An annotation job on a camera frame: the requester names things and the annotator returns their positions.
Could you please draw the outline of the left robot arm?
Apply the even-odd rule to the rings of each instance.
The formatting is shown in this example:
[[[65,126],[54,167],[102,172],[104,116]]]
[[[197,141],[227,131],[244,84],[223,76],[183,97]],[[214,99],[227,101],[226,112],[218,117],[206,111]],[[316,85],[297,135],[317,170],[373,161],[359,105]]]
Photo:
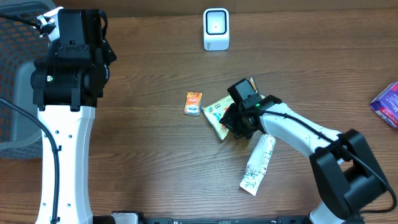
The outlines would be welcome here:
[[[88,152],[98,99],[116,54],[100,9],[58,7],[39,16],[50,39],[34,62],[33,103],[42,130],[42,193],[38,223],[91,223]]]

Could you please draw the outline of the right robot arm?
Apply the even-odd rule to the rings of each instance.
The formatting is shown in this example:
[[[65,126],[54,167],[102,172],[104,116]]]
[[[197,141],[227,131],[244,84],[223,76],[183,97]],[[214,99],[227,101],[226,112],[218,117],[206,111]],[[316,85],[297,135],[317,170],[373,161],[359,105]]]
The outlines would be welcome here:
[[[324,128],[300,116],[281,99],[262,97],[243,78],[228,88],[233,103],[220,123],[235,139],[250,139],[256,131],[270,134],[309,158],[321,204],[302,217],[284,217],[284,223],[363,223],[366,206],[385,192],[397,196],[365,137],[355,129],[345,133]]]

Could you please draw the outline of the small orange box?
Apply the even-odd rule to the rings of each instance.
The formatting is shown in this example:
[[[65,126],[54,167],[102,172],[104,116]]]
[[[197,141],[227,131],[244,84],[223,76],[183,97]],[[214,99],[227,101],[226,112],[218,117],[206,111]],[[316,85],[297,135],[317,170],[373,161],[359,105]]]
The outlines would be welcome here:
[[[202,96],[203,93],[188,91],[184,113],[193,116],[199,116],[201,113]]]

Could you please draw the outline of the gold wet wipes pack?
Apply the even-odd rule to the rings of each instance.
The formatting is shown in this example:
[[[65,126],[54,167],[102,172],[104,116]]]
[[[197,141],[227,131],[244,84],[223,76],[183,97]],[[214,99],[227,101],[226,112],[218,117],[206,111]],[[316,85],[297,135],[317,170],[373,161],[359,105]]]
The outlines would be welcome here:
[[[261,101],[264,99],[264,97],[258,92],[256,84],[252,78],[243,78],[230,86],[227,89],[227,92],[228,96],[202,109],[205,117],[214,127],[221,140],[224,140],[229,133],[232,133],[225,126],[220,124],[220,119],[223,117],[230,104],[236,104],[243,114],[246,116],[252,116],[257,121],[258,126],[259,122],[257,120],[257,116],[250,115],[248,111],[260,108]]]

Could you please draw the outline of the red purple snack packet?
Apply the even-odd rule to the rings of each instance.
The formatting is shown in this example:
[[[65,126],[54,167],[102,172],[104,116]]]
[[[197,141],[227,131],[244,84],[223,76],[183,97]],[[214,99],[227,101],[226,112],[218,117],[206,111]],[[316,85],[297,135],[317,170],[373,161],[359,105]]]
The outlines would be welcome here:
[[[369,107],[388,125],[397,129],[397,82],[391,83],[378,94]]]

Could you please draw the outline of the white floral tube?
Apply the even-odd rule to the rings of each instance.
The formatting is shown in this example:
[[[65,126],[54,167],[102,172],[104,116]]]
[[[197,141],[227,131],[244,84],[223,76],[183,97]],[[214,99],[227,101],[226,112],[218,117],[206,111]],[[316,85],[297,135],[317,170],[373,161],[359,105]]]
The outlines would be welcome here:
[[[263,134],[246,164],[246,170],[239,186],[253,196],[256,196],[267,172],[275,143],[276,139],[273,136]]]

